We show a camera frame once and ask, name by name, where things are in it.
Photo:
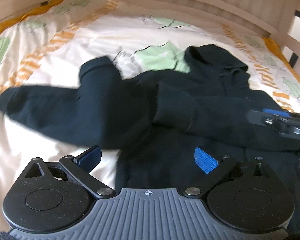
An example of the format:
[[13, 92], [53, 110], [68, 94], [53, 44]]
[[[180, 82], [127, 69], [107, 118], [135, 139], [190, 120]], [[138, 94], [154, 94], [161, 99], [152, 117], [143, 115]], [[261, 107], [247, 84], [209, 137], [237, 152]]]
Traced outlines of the dark navy zip hoodie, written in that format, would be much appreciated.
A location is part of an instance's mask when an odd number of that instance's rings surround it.
[[115, 190], [197, 186], [194, 150], [238, 161], [261, 156], [292, 194], [288, 226], [300, 233], [300, 141], [248, 122], [249, 111], [280, 110], [249, 88], [247, 65], [215, 46], [189, 47], [188, 73], [146, 71], [123, 79], [108, 57], [83, 64], [76, 89], [20, 86], [0, 95], [0, 111], [52, 139], [120, 150]]

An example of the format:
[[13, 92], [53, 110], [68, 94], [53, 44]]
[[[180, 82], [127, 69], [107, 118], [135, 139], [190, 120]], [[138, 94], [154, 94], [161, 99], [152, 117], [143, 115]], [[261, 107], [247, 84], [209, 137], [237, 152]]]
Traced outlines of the yellow bed sheet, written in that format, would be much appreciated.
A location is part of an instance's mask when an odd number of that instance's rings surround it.
[[120, 7], [126, 8], [126, 3], [122, 0], [106, 0], [102, 6], [95, 11], [80, 10], [74, 15], [74, 18], [53, 20], [57, 30], [49, 30], [44, 42], [37, 42], [33, 49], [30, 49], [25, 42], [20, 41], [19, 33], [16, 27], [21, 27], [22, 31], [35, 28], [31, 23], [36, 23], [38, 19], [48, 17], [53, 9], [66, 7], [72, 0], [51, 0], [45, 5], [41, 5], [18, 17], [3, 21], [0, 23], [0, 65], [2, 60], [6, 59], [9, 52], [16, 54], [21, 51], [24, 57], [15, 61], [16, 70], [4, 82], [0, 82], [0, 93], [13, 85], [21, 85], [39, 69], [39, 61], [49, 53], [60, 49], [65, 44], [74, 39], [75, 33], [79, 28], [85, 27], [94, 20], [99, 19], [111, 12], [119, 11]]

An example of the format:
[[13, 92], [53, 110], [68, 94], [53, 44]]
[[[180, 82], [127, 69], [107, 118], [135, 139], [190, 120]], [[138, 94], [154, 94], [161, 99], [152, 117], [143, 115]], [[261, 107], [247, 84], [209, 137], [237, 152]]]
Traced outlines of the white leaf pattern duvet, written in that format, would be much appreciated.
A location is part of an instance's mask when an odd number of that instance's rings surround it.
[[[215, 44], [248, 65], [250, 89], [264, 90], [283, 109], [300, 113], [300, 72], [294, 74], [267, 38], [176, 9], [118, 0], [65, 0], [0, 34], [0, 94], [18, 85], [77, 88], [86, 61], [108, 55], [122, 78], [146, 70], [186, 71], [188, 46]], [[7, 191], [33, 157], [57, 161], [86, 147], [50, 139], [0, 112], [0, 231], [9, 226], [2, 213]]]

